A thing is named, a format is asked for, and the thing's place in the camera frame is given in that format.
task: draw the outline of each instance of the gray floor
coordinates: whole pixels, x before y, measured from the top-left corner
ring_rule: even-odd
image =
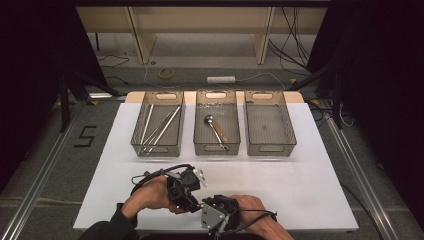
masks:
[[[94,47],[94,36],[92,34],[89,36]],[[285,36],[272,36],[273,41],[280,45],[284,38]],[[279,58],[270,51],[268,51],[265,64],[257,65],[251,38],[248,35],[159,35],[147,69],[138,63],[131,35],[100,34],[99,39],[101,48],[97,52],[99,59],[108,55],[129,59],[116,67],[107,66],[114,66],[126,60],[115,57],[99,60],[99,63],[104,66],[102,69],[105,76],[110,77],[108,78],[109,85],[121,92],[167,89],[167,87],[178,87],[178,89],[184,90],[193,90],[203,86],[212,87],[204,85],[206,77],[212,76],[212,74],[215,76],[231,75],[236,79],[246,79],[260,73],[267,73],[267,75],[261,75],[252,80],[226,85],[233,89],[281,88],[280,83],[269,73],[278,78],[286,87],[290,86],[292,78],[296,78],[298,81],[305,78],[305,76],[284,71],[280,66]],[[314,36],[304,36],[302,40],[304,40],[306,48],[311,49]],[[297,54],[293,43],[290,43],[287,51],[292,56]],[[306,73],[293,64],[285,64],[284,67]],[[157,72],[162,68],[173,68],[176,73],[175,77],[167,81],[159,79]],[[126,85],[114,77],[119,77],[129,84]],[[89,87],[88,89],[90,92],[98,92],[95,88]],[[301,93],[305,99],[311,98],[314,95],[314,89],[315,84],[312,84],[302,89]],[[81,234],[72,228],[73,222],[78,215],[80,204],[96,169],[120,102],[117,100],[99,101],[83,107],[40,194],[40,199],[29,215],[18,239],[76,239]],[[315,118],[320,118],[319,112],[312,111],[312,113]],[[31,183],[36,179],[43,163],[48,158],[50,150],[59,136],[60,118],[60,106],[55,106],[42,134],[28,154],[28,158],[22,162],[9,185],[1,193],[0,229],[6,229],[9,220],[19,206],[20,198],[26,195]],[[324,118],[317,121],[317,126],[336,174],[342,183],[347,185],[361,201],[364,201],[343,152],[330,129],[329,121]],[[95,136],[95,138],[91,147],[76,148],[75,145],[87,143],[87,139],[79,138],[84,126],[96,126],[96,128],[86,131],[87,135]],[[378,200],[393,223],[393,229],[398,235],[398,239],[424,239],[423,231],[415,222],[390,179],[384,170],[377,166],[377,160],[361,133],[360,123],[356,123],[352,127],[345,126],[343,133],[375,190]],[[378,239],[376,229],[364,210],[350,193],[345,192],[345,194],[360,226],[357,231],[351,233],[291,232],[293,237],[295,239],[330,240]]]

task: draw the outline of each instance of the sleeve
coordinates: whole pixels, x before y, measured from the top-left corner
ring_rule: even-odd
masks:
[[[135,231],[137,217],[129,221],[121,212],[122,203],[117,204],[115,213],[110,221],[97,222],[89,227],[79,240],[139,240]]]

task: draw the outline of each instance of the mesh tray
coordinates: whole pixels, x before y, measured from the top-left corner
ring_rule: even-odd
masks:
[[[184,92],[146,92],[131,138],[139,157],[180,155]]]
[[[283,92],[245,92],[249,156],[290,156],[296,137]]]
[[[225,136],[220,144],[205,118],[212,115]],[[196,155],[237,155],[240,146],[240,128],[235,91],[207,91],[196,93],[196,117],[194,124]]]

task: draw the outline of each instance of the white table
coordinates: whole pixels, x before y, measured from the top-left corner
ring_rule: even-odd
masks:
[[[124,202],[131,178],[188,163],[203,169],[208,187],[193,192],[202,198],[215,194],[250,194],[261,197],[268,210],[278,212],[287,230],[339,230],[358,228],[305,103],[288,103],[297,145],[288,158],[247,156],[243,104],[239,102],[240,137],[237,156],[196,156],[193,145],[195,105],[186,101],[181,156],[140,158],[130,145],[141,104],[123,103],[116,115],[91,185],[81,206],[75,229],[109,220],[117,202]],[[168,210],[143,210],[137,229],[145,232],[206,232],[200,227],[201,211],[174,215]]]

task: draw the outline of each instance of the hand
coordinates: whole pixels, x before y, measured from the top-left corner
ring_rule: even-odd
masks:
[[[170,212],[175,214],[183,213],[184,210],[177,208],[175,203],[169,199],[166,181],[165,176],[155,177],[137,189],[121,208],[124,216],[127,219],[132,219],[145,208],[168,208]]]
[[[249,195],[233,195],[230,198],[234,198],[239,203],[241,210],[265,210],[265,207],[258,197]],[[253,219],[264,214],[262,211],[241,211],[240,213],[240,226],[245,226]],[[245,229],[249,233],[256,234],[264,239],[281,239],[289,240],[293,239],[290,234],[281,226],[279,223],[274,221],[270,216],[264,217],[256,223],[250,225]]]

